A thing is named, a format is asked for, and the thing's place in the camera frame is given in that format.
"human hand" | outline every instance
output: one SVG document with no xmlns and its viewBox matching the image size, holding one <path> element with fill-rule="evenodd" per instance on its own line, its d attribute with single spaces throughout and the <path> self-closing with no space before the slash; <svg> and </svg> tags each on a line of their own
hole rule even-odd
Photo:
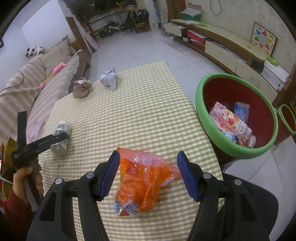
<svg viewBox="0 0 296 241">
<path fill-rule="evenodd" d="M 22 180 L 25 176 L 28 176 L 32 173 L 33 168 L 32 167 L 23 167 L 17 170 L 17 172 L 13 175 L 13 192 L 15 195 L 21 199 L 24 203 L 28 203 L 27 197 L 25 195 L 24 187 L 22 184 Z M 44 193 L 43 190 L 43 177 L 41 173 L 39 172 L 35 179 L 36 182 L 36 188 L 40 194 Z"/>
</svg>

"red box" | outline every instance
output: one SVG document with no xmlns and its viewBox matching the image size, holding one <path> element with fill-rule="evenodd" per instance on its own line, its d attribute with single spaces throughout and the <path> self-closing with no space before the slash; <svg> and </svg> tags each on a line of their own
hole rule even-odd
<svg viewBox="0 0 296 241">
<path fill-rule="evenodd" d="M 202 44 L 202 43 L 198 42 L 198 41 L 195 40 L 195 39 L 191 39 L 191 43 L 192 43 L 193 45 L 195 45 L 195 46 L 197 46 L 197 47 L 199 47 L 199 48 L 205 50 L 205 44 Z"/>
<path fill-rule="evenodd" d="M 187 30 L 187 35 L 193 39 L 195 39 L 196 41 L 200 42 L 201 44 L 205 44 L 206 39 L 208 39 L 208 37 L 199 34 L 197 32 L 194 32 L 192 30 Z"/>
</svg>

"red sleeve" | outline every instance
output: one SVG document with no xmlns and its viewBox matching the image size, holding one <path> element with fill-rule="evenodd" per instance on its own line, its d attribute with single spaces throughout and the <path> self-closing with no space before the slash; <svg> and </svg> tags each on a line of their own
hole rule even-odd
<svg viewBox="0 0 296 241">
<path fill-rule="evenodd" d="M 25 204 L 12 192 L 4 204 L 4 211 L 4 218 L 15 236 L 21 241 L 26 240 L 34 217 L 30 205 Z"/>
</svg>

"pink snack box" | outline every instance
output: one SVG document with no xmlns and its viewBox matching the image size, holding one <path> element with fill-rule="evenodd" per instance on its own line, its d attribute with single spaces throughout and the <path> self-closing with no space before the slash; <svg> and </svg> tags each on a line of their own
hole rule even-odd
<svg viewBox="0 0 296 241">
<path fill-rule="evenodd" d="M 241 146 L 247 145 L 252 130 L 224 105 L 216 102 L 210 112 L 210 117 L 220 130 L 234 133 Z"/>
</svg>

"yellow checkered tablecloth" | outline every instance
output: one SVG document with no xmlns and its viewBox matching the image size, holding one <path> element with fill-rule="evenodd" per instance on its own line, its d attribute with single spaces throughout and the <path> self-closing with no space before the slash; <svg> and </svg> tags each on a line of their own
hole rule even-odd
<svg viewBox="0 0 296 241">
<path fill-rule="evenodd" d="M 117 147 L 151 152 L 171 165 L 177 165 L 177 153 L 183 150 L 204 172 L 222 179 L 194 107 L 167 63 L 120 72 L 116 91 L 100 81 L 92 87 L 88 97 L 73 99 L 69 94 L 52 109 L 44 135 L 52 134 L 62 120 L 71 123 L 72 132 L 65 156 L 56 157 L 50 150 L 39 155 L 45 192 L 58 177 L 69 181 L 93 171 Z M 139 216 L 116 216 L 118 185 L 119 170 L 109 196 L 98 203 L 110 240 L 186 240 L 199 204 L 188 196 L 181 178 L 163 187 L 154 209 Z M 78 240 L 84 240 L 77 199 L 73 209 Z"/>
</svg>

